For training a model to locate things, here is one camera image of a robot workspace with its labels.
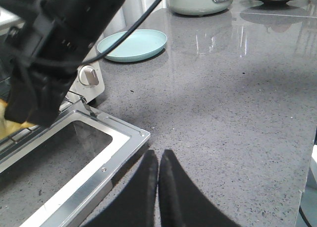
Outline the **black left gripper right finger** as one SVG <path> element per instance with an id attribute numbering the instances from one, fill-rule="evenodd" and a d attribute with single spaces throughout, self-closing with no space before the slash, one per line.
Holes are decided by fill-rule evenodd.
<path id="1" fill-rule="evenodd" d="M 237 227 L 186 174 L 172 150 L 159 167 L 158 200 L 162 227 Z"/>

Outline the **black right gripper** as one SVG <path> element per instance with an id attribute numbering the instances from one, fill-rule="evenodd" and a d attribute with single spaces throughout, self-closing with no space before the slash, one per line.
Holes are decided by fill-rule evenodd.
<path id="1" fill-rule="evenodd" d="M 87 59 L 87 55 L 96 41 L 63 29 L 45 12 L 44 5 L 4 5 L 24 20 L 23 27 L 10 28 L 4 41 L 12 66 L 5 118 L 48 127 L 56 120 L 78 68 L 95 61 Z"/>

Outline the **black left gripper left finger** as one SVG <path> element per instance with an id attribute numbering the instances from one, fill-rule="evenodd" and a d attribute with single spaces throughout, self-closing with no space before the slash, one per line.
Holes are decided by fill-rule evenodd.
<path id="1" fill-rule="evenodd" d="M 148 150 L 120 194 L 86 227 L 153 227 L 158 184 L 158 159 Z"/>

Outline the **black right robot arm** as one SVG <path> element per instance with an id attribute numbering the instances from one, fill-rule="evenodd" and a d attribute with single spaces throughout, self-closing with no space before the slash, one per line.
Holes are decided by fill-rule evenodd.
<path id="1" fill-rule="evenodd" d="M 24 20 L 1 44 L 12 67 L 4 117 L 50 126 L 77 69 L 125 0 L 0 0 Z"/>

